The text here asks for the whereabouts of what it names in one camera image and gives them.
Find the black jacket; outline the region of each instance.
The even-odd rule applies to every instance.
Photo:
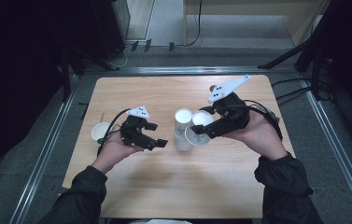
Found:
[[[286,157],[259,159],[256,179],[265,185],[262,223],[323,223],[309,195],[303,164]],[[91,166],[79,173],[39,223],[97,223],[106,196],[105,175]]]

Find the black tripod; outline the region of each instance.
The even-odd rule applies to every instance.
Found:
[[[312,35],[304,41],[298,47],[286,52],[280,57],[274,59],[273,61],[258,65],[260,69],[271,69],[276,65],[284,62],[286,59],[302,52],[298,61],[295,63],[295,70],[298,72],[306,71],[307,67],[311,62],[313,62],[313,72],[312,72],[312,93],[319,100],[318,97],[318,79],[320,75],[320,67],[323,62],[323,46],[325,42],[325,37],[328,34],[329,26],[332,24],[333,15],[335,14],[336,8],[339,6],[340,1],[331,1],[326,12],[324,13],[322,19],[318,23],[316,30]]]

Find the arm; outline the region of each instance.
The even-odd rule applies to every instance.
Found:
[[[120,133],[113,133],[97,159],[76,175],[71,188],[39,223],[96,223],[106,196],[106,173],[124,158],[142,150],[125,146]]]
[[[303,164],[287,153],[271,124],[250,111],[243,130],[224,135],[261,154],[256,179],[265,186],[262,223],[323,223],[309,195]]]

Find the cup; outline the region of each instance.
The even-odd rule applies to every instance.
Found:
[[[190,151],[193,149],[193,144],[191,144],[186,138],[185,135],[178,135],[176,131],[174,131],[175,136],[175,145],[176,149],[180,151]]]
[[[192,120],[192,111],[187,108],[177,110],[175,113],[175,133],[178,136],[184,136],[185,129],[190,126]]]
[[[213,120],[213,116],[211,116],[210,113],[204,110],[198,110],[193,114],[190,126],[200,124],[205,126],[207,124],[212,123]],[[190,128],[190,126],[187,127],[185,130],[185,138],[191,144],[193,144],[194,146],[204,146],[210,141],[210,137],[207,134],[197,134]]]
[[[109,123],[107,122],[101,122],[98,123],[94,126],[94,128],[92,129],[92,138],[94,140],[99,140],[100,138],[103,138],[104,135],[106,134],[106,130],[109,127]]]

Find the white plastic mount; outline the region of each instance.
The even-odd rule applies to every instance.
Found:
[[[222,98],[227,97],[237,88],[241,87],[247,81],[249,81],[251,77],[249,75],[245,75],[244,77],[240,77],[236,80],[227,81],[214,86],[214,89],[211,91],[210,97],[208,97],[208,103],[214,103]]]
[[[132,115],[135,117],[139,117],[142,119],[149,119],[150,118],[150,114],[147,112],[146,107],[144,105],[140,106],[138,108],[130,109],[130,110],[126,111],[126,114]]]

